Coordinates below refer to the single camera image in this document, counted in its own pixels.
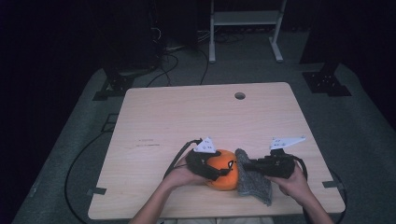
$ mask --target floor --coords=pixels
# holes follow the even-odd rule
[[[283,63],[275,60],[270,35],[230,35],[239,41],[217,44],[216,63],[207,62],[207,42],[199,50],[164,55],[162,69],[137,77],[132,88],[288,82],[334,178],[338,176],[346,190],[341,223],[392,223],[396,219],[396,133],[357,76],[342,64],[335,75],[351,96],[311,92],[302,72],[318,71],[323,64],[299,64],[308,32],[280,33]],[[176,47],[177,42],[168,45],[169,49]],[[122,96],[93,100],[105,81],[103,70],[92,74],[13,223],[127,223],[87,216],[111,139],[111,132],[103,130],[114,126],[123,100]],[[341,215],[332,217],[337,221]],[[303,216],[274,217],[274,221],[305,223]]]

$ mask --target white metal frame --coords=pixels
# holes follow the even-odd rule
[[[279,36],[280,25],[287,0],[282,0],[280,10],[267,11],[215,11],[215,0],[211,1],[210,9],[210,42],[209,42],[209,61],[216,61],[215,51],[215,26],[217,25],[262,25],[274,24],[276,26],[274,36],[269,37],[271,48],[275,54],[278,63],[283,62],[282,54],[277,46],[277,38]]]

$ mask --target forearm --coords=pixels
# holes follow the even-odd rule
[[[333,224],[332,219],[322,207],[318,199],[313,196],[304,203],[301,203],[306,213],[314,224]]]
[[[156,223],[174,187],[162,182],[129,224]]]

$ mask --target gray rag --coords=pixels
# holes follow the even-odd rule
[[[244,164],[251,163],[245,150],[238,148],[235,151],[238,165],[238,186],[240,196],[254,196],[268,206],[272,202],[271,181],[257,171],[245,171]]]

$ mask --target table top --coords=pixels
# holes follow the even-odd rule
[[[89,217],[131,218],[163,179],[167,167],[190,140],[210,136],[217,149],[242,148],[251,159],[270,154],[274,137],[306,140],[285,148],[304,160],[308,184],[328,213],[341,213],[344,202],[318,145],[287,83],[250,83],[130,89],[99,176]],[[301,214],[302,208],[273,183],[273,202],[263,204],[236,190],[206,185],[176,189],[161,217],[255,217]]]

